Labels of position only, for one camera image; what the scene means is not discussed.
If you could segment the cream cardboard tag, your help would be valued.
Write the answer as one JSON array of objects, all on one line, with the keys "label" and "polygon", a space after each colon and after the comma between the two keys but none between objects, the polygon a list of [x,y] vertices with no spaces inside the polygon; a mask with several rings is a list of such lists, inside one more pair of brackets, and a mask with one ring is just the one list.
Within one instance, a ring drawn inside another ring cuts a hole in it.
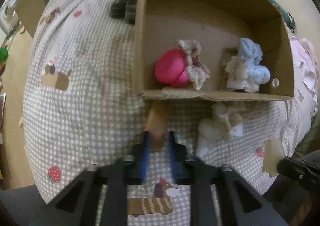
[{"label": "cream cardboard tag", "polygon": [[269,177],[279,175],[277,170],[278,163],[285,158],[285,152],[280,139],[269,139],[264,142],[263,172],[268,173]]}]

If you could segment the patterned white bed quilt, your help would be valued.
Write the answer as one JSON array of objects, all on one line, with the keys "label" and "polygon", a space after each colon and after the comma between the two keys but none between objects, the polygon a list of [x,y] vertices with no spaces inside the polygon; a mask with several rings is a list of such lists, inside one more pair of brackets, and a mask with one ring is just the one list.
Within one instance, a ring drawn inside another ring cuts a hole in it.
[{"label": "patterned white bed quilt", "polygon": [[[49,203],[89,164],[113,164],[142,139],[150,104],[132,90],[134,27],[110,17],[114,0],[50,0],[38,24],[23,99],[24,136],[36,187]],[[292,155],[308,133],[316,104],[295,70],[288,101],[243,105],[244,134],[205,156],[228,163],[259,193],[268,139]]]}]

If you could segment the pink flower cushion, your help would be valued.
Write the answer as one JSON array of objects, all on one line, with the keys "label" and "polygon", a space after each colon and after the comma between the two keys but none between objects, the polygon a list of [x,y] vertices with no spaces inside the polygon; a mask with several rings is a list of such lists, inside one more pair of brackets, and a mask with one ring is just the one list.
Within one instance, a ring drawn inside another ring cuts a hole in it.
[{"label": "pink flower cushion", "polygon": [[302,74],[302,80],[306,90],[313,100],[313,112],[318,112],[319,68],[313,44],[306,38],[298,39],[295,36],[290,39],[293,62]]}]

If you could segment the tan rubber piece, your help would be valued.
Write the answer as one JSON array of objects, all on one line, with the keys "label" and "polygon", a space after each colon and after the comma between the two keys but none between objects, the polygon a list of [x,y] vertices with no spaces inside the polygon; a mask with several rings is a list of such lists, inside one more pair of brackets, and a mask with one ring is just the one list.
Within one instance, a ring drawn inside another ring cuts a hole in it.
[{"label": "tan rubber piece", "polygon": [[154,101],[145,127],[145,130],[150,133],[153,150],[160,150],[164,147],[169,120],[169,104],[166,101]]}]

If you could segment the green dustpan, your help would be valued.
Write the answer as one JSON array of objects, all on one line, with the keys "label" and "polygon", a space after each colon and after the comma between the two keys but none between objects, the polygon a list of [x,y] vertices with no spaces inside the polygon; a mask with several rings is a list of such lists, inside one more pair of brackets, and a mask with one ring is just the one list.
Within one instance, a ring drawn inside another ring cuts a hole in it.
[{"label": "green dustpan", "polygon": [[4,47],[0,48],[0,63],[3,63],[8,58],[8,50]]}]

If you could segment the light blue fluffy scrunchie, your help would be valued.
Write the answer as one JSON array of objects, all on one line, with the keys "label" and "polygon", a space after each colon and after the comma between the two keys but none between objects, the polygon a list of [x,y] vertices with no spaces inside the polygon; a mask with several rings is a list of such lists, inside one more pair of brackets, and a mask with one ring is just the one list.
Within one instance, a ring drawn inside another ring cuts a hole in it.
[{"label": "light blue fluffy scrunchie", "polygon": [[257,93],[260,85],[268,83],[271,78],[269,69],[260,64],[263,59],[260,45],[249,38],[242,37],[238,44],[238,57],[245,60],[247,69],[244,91]]}]

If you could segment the small cardboard box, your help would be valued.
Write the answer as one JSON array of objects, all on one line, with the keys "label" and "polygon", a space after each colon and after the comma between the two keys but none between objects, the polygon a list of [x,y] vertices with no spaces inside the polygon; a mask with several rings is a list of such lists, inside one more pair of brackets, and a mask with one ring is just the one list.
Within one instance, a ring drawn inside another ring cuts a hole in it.
[{"label": "small cardboard box", "polygon": [[15,11],[32,38],[45,7],[44,0],[20,0],[16,6]]}]

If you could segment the clear plastic wrapper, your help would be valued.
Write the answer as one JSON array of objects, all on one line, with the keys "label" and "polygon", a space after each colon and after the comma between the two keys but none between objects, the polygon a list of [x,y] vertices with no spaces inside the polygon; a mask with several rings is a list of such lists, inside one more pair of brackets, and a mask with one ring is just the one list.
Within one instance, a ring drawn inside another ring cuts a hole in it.
[{"label": "clear plastic wrapper", "polygon": [[222,57],[222,88],[243,91],[248,78],[247,62],[238,56],[235,48],[225,50]]}]

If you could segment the dark green cloth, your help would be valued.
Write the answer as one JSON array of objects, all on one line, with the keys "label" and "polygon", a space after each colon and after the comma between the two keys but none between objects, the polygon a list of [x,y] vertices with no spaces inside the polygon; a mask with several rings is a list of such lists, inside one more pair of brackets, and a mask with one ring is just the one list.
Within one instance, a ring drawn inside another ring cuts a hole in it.
[{"label": "dark green cloth", "polygon": [[123,19],[126,23],[135,24],[137,0],[115,0],[111,5],[110,15],[114,19]]}]

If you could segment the beige crochet scrunchie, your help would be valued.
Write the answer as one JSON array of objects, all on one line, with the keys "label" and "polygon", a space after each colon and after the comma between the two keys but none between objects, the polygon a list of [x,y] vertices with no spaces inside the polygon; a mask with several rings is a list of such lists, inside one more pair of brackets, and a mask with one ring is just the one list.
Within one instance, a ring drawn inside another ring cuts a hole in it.
[{"label": "beige crochet scrunchie", "polygon": [[176,44],[185,54],[187,74],[193,88],[199,91],[210,78],[208,67],[201,60],[201,45],[197,40],[177,40]]}]

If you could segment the teal orange headboard cushion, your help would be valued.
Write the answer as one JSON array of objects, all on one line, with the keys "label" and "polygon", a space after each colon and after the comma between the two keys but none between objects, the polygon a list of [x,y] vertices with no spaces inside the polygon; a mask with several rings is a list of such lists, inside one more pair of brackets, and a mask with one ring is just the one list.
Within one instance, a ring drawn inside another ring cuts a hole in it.
[{"label": "teal orange headboard cushion", "polygon": [[279,9],[286,26],[289,28],[289,30],[291,30],[292,33],[295,33],[296,22],[293,16],[288,11],[286,11],[276,0],[268,0],[268,1]]}]

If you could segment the open cardboard box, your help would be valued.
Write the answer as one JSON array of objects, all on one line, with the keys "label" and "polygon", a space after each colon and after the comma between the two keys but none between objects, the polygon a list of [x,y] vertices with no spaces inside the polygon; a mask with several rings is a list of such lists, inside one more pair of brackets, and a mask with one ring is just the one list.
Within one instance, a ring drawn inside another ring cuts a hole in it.
[{"label": "open cardboard box", "polygon": [[[223,61],[242,37],[263,51],[271,80],[258,93],[225,89]],[[155,78],[157,60],[178,40],[194,39],[210,77],[201,90],[168,88]],[[295,78],[290,41],[278,7],[268,0],[137,0],[133,90],[145,99],[282,101],[292,99]]]}]

